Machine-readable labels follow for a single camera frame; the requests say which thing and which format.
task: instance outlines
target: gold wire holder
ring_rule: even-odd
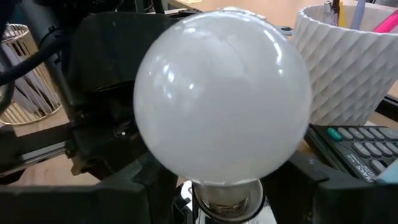
[[[27,26],[8,24],[1,47],[15,65],[36,53],[37,46]],[[41,63],[31,72],[16,80],[12,103],[0,116],[3,124],[22,125],[45,119],[61,107],[49,72]]]

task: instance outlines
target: white frosted light bulb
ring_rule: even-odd
[[[243,12],[188,17],[146,53],[134,113],[149,150],[175,174],[233,185],[281,166],[303,138],[312,100],[284,36]]]

